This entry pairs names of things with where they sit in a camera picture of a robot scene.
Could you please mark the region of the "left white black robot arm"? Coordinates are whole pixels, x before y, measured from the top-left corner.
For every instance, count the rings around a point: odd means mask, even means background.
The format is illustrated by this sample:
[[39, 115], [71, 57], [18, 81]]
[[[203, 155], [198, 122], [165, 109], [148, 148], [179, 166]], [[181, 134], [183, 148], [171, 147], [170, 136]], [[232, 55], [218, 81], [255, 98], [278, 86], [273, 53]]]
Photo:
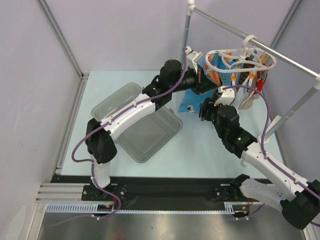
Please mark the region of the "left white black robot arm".
[[199, 95], [216, 87], [217, 84], [206, 76], [200, 65], [190, 68], [178, 60], [168, 60], [159, 74], [129, 104], [100, 121], [91, 119], [87, 124], [85, 144], [93, 160], [92, 194], [99, 200], [109, 197], [110, 162], [118, 153], [115, 141], [125, 130], [166, 105], [175, 92], [191, 89]]

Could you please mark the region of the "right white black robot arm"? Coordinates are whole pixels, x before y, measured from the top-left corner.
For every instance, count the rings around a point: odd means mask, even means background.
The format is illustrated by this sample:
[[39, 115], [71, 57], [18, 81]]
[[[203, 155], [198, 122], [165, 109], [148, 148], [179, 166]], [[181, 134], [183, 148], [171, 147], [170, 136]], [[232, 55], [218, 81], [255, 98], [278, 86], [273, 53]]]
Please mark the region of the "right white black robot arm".
[[240, 116], [230, 105], [216, 105], [207, 97], [200, 104], [199, 117], [212, 122], [224, 147], [239, 159], [260, 171], [272, 185], [259, 183], [241, 174], [234, 179], [231, 196], [257, 200], [281, 212], [285, 220], [299, 230], [305, 229], [320, 213], [320, 182], [308, 181], [262, 151], [261, 144], [240, 126]]

